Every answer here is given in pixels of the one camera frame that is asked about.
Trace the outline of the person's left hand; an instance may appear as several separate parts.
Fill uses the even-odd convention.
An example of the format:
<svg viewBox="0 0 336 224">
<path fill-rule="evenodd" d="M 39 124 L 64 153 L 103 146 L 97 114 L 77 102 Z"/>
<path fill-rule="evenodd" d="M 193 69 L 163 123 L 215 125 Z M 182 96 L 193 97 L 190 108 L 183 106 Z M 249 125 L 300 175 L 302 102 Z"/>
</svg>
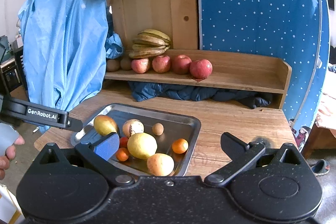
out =
<svg viewBox="0 0 336 224">
<path fill-rule="evenodd" d="M 16 145 L 23 145 L 25 140 L 21 135 L 15 140 L 14 144 L 6 149 L 5 155 L 0 157 L 0 180 L 3 180 L 6 175 L 6 170 L 10 167 L 10 162 L 15 158 Z"/>
</svg>

